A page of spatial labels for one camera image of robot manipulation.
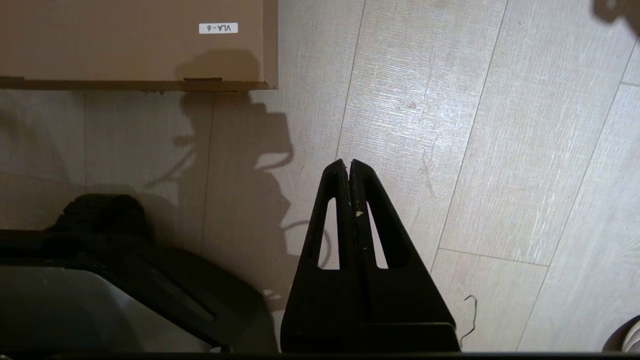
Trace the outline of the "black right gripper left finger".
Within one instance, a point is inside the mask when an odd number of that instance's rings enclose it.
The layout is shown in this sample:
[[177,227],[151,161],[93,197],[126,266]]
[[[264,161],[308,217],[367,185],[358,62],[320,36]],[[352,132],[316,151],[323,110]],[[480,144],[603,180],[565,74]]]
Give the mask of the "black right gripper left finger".
[[[319,265],[329,203],[336,210],[338,269]],[[338,326],[366,321],[364,241],[356,219],[357,201],[345,162],[322,172],[285,311],[286,325]]]

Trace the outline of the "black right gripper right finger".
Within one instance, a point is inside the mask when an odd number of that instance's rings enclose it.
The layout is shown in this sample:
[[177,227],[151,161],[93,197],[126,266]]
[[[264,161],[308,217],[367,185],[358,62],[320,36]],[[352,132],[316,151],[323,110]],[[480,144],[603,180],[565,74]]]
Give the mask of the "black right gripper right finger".
[[444,323],[453,316],[372,167],[350,164],[355,255],[375,323]]

